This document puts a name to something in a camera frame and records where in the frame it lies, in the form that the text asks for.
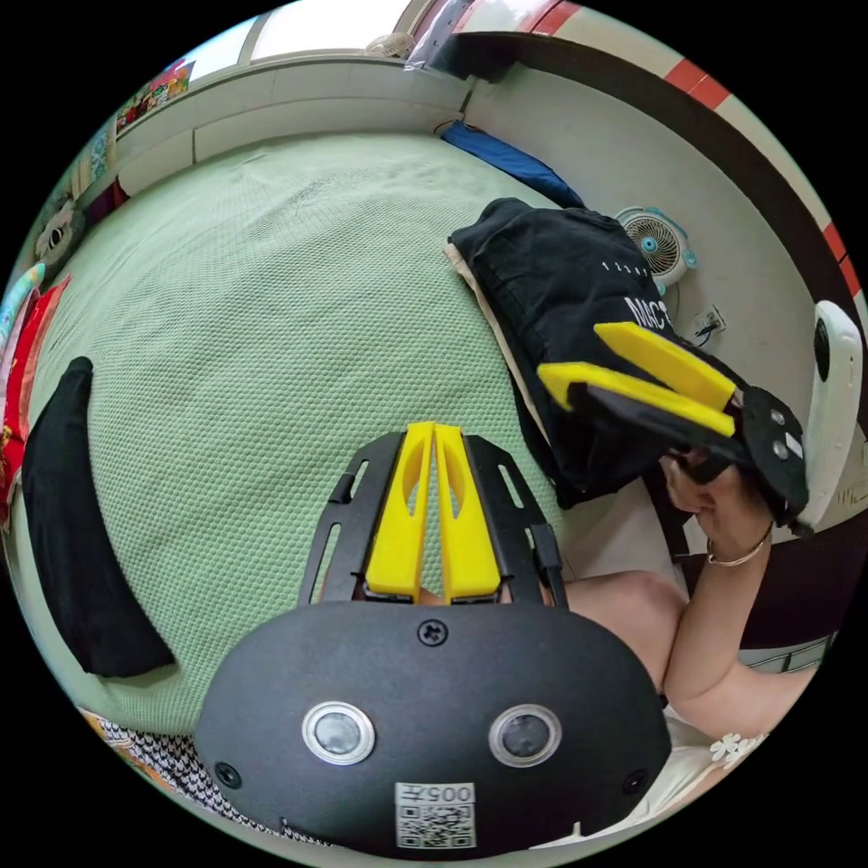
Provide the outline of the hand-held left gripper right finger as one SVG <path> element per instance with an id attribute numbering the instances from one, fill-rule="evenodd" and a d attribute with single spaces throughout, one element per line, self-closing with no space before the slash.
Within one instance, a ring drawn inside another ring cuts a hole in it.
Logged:
<path id="1" fill-rule="evenodd" d="M 459 427 L 434 426 L 439 503 L 440 564 L 445 601 L 490 599 L 501 574 Z"/>

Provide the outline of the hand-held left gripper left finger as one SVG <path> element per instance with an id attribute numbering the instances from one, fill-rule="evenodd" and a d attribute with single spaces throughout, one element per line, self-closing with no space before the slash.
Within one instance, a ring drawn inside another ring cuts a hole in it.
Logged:
<path id="1" fill-rule="evenodd" d="M 411 423 L 400 438 L 368 559 L 368 592 L 418 602 L 435 423 Z"/>

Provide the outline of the person's right hand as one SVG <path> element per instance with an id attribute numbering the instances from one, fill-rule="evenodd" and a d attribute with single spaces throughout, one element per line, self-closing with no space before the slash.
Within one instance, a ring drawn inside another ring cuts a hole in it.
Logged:
<path id="1" fill-rule="evenodd" d="M 688 475 L 684 460 L 663 457 L 660 467 L 673 506 L 696 517 L 716 559 L 736 561 L 770 537 L 771 513 L 737 468 L 729 467 L 701 485 Z"/>

